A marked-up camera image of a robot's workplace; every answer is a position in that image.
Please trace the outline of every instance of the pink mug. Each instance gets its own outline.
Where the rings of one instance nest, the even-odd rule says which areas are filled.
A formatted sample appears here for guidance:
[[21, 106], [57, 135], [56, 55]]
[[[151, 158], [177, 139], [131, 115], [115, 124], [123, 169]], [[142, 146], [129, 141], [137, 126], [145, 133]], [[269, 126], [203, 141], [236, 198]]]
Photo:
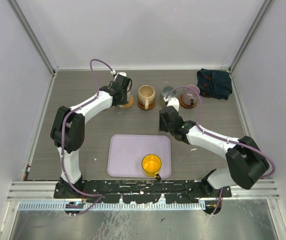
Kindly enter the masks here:
[[[196, 85], [189, 84], [187, 85], [187, 87], [195, 90], [198, 94], [200, 93], [200, 90], [198, 86]], [[184, 88], [184, 92], [182, 93], [182, 101], [188, 106], [193, 106], [194, 104], [198, 102], [198, 97], [196, 93], [192, 91], [191, 89]]]

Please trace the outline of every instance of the cloth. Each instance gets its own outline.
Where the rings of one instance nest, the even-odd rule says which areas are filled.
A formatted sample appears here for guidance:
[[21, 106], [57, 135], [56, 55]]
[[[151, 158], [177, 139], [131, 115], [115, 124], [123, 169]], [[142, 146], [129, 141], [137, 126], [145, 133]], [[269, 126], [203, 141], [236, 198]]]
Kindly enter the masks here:
[[232, 93], [232, 80], [226, 71], [201, 69], [197, 72], [197, 80], [203, 97], [227, 100]]

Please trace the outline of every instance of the white backdrop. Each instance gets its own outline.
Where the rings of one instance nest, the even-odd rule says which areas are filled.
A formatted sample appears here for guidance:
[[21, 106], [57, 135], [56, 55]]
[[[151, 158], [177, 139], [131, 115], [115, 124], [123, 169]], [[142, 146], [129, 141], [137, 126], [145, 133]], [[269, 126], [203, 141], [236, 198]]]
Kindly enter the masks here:
[[0, 0], [0, 230], [12, 181], [23, 175], [51, 74], [5, 0]]
[[231, 65], [263, 0], [17, 2], [60, 69], [198, 69]]
[[286, 216], [286, 0], [275, 0], [234, 73], [254, 139], [275, 161]]

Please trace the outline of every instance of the yellow mug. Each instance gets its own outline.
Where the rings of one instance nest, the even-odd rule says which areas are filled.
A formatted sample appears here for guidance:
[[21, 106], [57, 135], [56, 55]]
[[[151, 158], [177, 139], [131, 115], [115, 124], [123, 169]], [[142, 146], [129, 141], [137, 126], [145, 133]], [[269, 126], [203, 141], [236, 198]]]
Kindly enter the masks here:
[[161, 159], [154, 154], [149, 154], [145, 156], [142, 160], [142, 168], [145, 174], [148, 177], [156, 178], [157, 181], [161, 180], [161, 176], [158, 174], [161, 167], [162, 167]]

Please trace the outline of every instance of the beige mug handle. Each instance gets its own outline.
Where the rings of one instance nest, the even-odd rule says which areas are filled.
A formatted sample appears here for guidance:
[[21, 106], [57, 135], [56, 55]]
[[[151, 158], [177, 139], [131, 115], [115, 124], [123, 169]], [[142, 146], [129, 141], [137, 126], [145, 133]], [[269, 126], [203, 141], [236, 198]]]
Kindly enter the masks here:
[[148, 100], [147, 99], [145, 99], [145, 110], [148, 110]]

